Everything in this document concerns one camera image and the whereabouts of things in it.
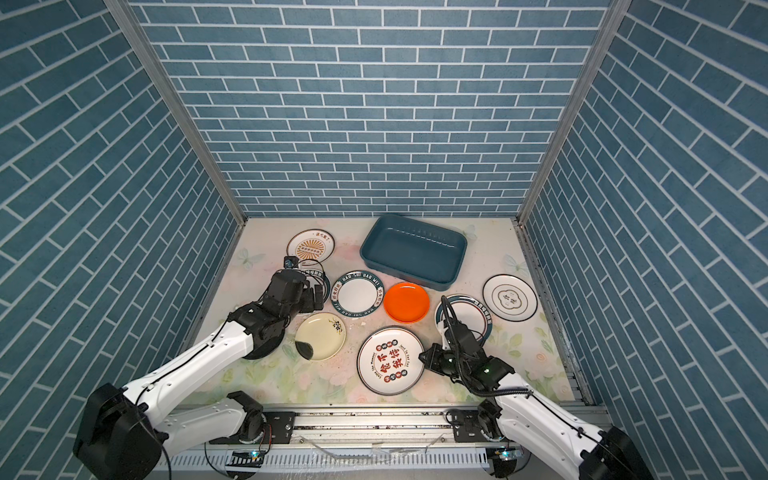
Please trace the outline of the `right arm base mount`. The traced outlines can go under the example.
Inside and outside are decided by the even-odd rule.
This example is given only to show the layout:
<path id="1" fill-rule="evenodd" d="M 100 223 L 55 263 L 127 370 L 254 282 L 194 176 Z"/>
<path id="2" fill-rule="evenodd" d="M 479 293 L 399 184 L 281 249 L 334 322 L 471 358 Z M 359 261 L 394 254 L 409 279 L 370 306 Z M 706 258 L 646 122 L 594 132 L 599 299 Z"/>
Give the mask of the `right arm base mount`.
<path id="1" fill-rule="evenodd" d="M 449 409 L 444 412 L 444 419 L 456 443 L 499 442 L 503 439 L 481 421 L 477 410 Z"/>

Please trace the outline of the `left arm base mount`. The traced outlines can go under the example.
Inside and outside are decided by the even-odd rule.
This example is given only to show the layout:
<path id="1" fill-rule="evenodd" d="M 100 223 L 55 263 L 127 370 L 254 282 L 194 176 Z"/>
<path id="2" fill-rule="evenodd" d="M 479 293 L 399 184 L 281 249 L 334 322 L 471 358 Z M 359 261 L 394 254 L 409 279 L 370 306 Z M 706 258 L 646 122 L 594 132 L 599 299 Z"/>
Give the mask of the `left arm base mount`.
<path id="1" fill-rule="evenodd" d="M 272 445 L 287 445 L 291 442 L 296 412 L 274 411 L 264 412 L 263 420 L 258 435 L 254 440 L 242 441 L 239 434 L 229 437 L 219 437 L 210 441 L 213 445 L 259 445 L 271 443 Z"/>

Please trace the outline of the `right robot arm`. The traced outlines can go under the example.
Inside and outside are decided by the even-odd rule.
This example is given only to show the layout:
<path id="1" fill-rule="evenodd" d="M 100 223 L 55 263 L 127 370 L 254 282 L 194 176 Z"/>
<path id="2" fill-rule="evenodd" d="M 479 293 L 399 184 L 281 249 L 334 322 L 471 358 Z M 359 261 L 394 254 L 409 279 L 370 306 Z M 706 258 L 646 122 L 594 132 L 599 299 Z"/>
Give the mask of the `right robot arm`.
<path id="1" fill-rule="evenodd" d="M 424 366 L 483 399 L 478 421 L 492 441 L 512 440 L 565 479 L 651 479 L 631 438 L 603 430 L 538 393 L 505 361 L 487 355 L 473 333 L 448 319 L 445 338 L 419 355 Z"/>

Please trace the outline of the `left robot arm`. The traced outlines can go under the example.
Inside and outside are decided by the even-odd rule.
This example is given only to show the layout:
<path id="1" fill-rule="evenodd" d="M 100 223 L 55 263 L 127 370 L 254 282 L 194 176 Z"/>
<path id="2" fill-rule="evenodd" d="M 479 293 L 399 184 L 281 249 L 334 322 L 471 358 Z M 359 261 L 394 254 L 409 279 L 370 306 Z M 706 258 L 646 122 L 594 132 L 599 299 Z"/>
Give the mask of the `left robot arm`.
<path id="1" fill-rule="evenodd" d="M 323 286 L 305 271 L 273 274 L 255 301 L 230 312 L 212 334 L 123 387 L 106 383 L 87 399 L 74 456 L 98 479 L 144 479 L 160 460 L 211 440 L 252 444 L 271 432 L 262 405 L 243 391 L 180 414 L 175 408 L 232 363 L 277 349 L 299 313 L 323 307 Z"/>

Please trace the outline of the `white plate red characters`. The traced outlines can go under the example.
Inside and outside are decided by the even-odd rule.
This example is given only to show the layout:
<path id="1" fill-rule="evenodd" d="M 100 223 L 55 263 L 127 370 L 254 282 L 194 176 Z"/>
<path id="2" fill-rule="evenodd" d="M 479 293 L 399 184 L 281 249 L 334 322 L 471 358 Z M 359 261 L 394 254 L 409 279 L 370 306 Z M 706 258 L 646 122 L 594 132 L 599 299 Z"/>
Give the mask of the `white plate red characters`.
<path id="1" fill-rule="evenodd" d="M 386 327 L 371 334 L 357 355 L 357 372 L 363 385 L 382 396 L 400 395 L 421 379 L 424 365 L 421 340 L 412 331 Z"/>

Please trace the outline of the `green rim lettered plate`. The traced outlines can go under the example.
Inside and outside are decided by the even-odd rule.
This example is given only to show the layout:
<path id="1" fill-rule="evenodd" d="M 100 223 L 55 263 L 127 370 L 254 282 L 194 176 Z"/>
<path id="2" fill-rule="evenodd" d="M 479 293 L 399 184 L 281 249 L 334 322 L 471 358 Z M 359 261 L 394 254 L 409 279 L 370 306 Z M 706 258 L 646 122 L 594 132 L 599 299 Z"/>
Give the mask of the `green rim lettered plate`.
<path id="1" fill-rule="evenodd" d="M 372 272 L 354 270 L 343 274 L 332 286 L 330 301 L 334 309 L 349 318 L 362 318 L 375 312 L 385 295 L 383 281 Z"/>

